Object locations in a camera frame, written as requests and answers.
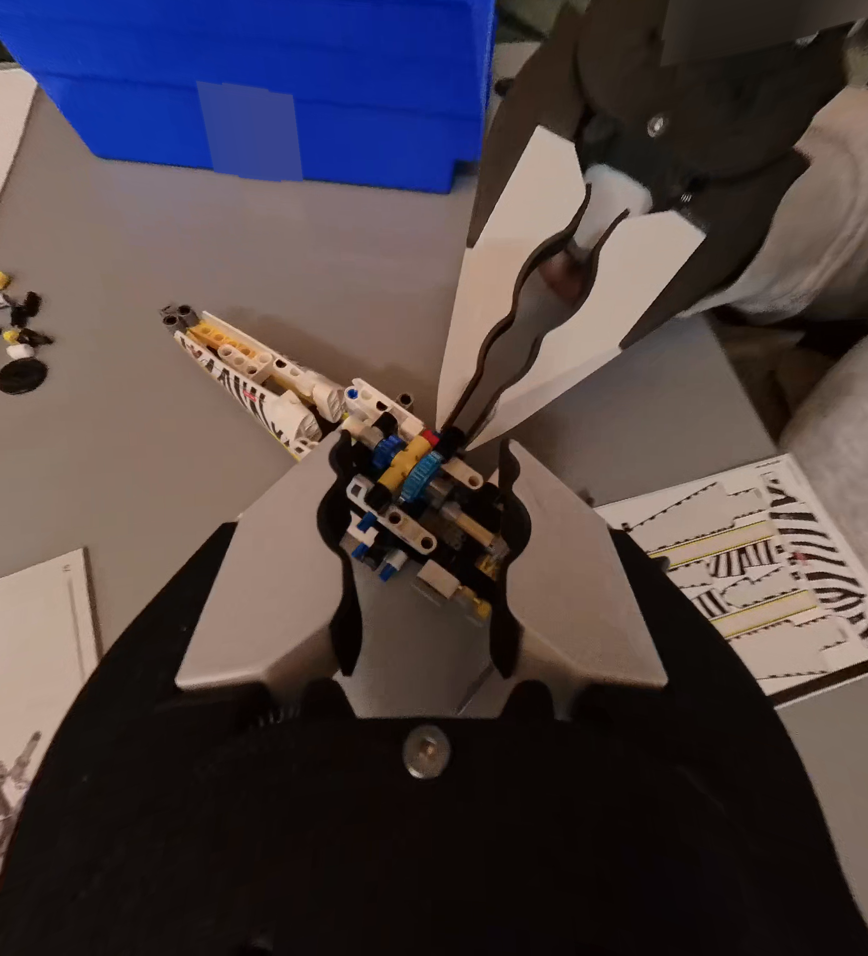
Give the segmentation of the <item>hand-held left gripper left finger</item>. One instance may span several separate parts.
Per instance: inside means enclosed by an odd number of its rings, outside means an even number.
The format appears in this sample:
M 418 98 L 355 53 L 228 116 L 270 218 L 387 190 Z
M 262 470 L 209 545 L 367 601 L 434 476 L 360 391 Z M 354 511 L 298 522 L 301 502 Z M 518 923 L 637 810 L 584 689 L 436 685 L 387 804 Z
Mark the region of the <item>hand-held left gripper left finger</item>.
M 341 490 L 346 432 L 332 432 L 237 521 L 177 670 L 180 689 L 261 684 L 303 689 L 353 675 L 363 619 L 340 541 L 350 507 Z

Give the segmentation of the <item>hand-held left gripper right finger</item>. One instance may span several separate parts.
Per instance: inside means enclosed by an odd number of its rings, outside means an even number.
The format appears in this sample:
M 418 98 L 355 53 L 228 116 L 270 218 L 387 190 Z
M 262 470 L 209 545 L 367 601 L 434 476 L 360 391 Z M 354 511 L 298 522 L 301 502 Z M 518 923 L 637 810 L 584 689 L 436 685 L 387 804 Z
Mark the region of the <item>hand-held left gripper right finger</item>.
M 661 688 L 667 674 L 606 521 L 519 442 L 499 448 L 491 662 L 552 689 Z

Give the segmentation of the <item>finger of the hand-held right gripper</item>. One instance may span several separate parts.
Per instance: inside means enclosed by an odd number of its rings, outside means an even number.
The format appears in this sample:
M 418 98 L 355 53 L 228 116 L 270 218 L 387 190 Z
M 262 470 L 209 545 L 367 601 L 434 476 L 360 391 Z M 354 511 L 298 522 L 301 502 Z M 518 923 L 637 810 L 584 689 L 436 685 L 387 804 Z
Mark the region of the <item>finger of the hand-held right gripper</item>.
M 502 389 L 486 422 L 466 428 L 467 448 L 506 434 L 617 357 L 621 341 L 705 237 L 676 211 L 619 220 L 596 250 L 586 298 L 543 335 L 531 364 Z
M 440 370 L 438 430 L 469 431 L 487 411 L 489 356 L 514 326 L 525 282 L 574 235 L 590 194 L 574 142 L 537 126 L 464 252 Z

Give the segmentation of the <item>lego helicopter model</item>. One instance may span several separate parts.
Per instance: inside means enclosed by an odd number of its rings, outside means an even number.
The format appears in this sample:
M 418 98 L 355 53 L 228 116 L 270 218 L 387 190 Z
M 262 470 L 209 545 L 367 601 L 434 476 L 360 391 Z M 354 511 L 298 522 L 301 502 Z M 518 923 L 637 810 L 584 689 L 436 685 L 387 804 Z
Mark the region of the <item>lego helicopter model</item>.
M 332 432 L 351 441 L 347 486 L 352 558 L 390 580 L 416 564 L 416 586 L 488 623 L 499 560 L 502 505 L 463 457 L 461 440 L 429 427 L 409 393 L 390 396 L 361 377 L 348 384 L 188 304 L 159 311 L 188 357 L 297 462 Z M 430 448 L 419 436 L 440 434 Z

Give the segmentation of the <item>black round lego disc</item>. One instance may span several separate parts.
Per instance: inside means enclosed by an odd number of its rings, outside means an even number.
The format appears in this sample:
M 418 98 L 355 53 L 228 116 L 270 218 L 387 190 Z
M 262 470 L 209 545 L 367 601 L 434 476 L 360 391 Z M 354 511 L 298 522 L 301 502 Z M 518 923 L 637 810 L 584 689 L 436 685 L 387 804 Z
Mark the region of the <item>black round lego disc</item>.
M 10 396 L 26 395 L 46 380 L 48 368 L 34 357 L 17 358 L 0 368 L 0 392 Z

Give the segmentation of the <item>person's right hand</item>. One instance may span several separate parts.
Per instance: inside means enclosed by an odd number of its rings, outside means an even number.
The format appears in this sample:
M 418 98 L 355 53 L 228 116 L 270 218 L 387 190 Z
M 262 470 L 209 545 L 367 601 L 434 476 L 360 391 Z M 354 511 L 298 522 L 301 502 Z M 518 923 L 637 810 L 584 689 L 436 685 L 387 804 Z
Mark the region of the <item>person's right hand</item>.
M 560 301 L 572 305 L 582 297 L 591 259 L 590 249 L 571 243 L 542 262 L 538 271 L 547 289 Z

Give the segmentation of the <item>zebra striped sticker sheet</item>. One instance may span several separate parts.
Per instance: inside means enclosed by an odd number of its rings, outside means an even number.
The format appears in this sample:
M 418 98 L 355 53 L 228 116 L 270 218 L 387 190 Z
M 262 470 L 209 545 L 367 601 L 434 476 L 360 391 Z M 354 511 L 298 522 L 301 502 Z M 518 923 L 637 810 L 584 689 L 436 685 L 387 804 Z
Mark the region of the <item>zebra striped sticker sheet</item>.
M 868 676 L 868 571 L 789 454 L 595 508 L 777 707 Z

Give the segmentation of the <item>fabric sofa seat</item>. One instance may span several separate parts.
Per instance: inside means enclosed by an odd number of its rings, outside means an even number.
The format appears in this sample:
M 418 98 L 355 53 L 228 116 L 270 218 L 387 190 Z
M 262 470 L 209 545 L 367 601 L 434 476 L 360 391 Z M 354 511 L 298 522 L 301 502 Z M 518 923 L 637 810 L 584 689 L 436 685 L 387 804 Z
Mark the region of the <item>fabric sofa seat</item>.
M 868 336 L 810 392 L 781 446 L 851 541 L 868 540 Z

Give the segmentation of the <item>open instruction booklet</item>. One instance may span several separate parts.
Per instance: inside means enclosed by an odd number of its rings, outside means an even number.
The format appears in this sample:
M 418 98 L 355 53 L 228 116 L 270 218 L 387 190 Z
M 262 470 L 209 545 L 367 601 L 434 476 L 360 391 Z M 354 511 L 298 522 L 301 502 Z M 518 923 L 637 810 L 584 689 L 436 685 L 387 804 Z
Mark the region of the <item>open instruction booklet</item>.
M 100 658 L 84 549 L 0 579 L 0 870 L 46 749 Z

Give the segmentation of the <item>blue plastic bin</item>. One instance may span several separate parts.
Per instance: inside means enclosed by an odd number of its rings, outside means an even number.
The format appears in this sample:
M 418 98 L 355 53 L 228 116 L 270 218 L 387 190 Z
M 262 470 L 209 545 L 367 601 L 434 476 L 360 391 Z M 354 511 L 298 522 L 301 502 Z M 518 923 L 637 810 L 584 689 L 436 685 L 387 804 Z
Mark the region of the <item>blue plastic bin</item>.
M 447 193 L 480 159 L 495 4 L 0 2 L 0 42 L 97 157 L 211 168 L 200 86 L 293 98 L 306 180 Z

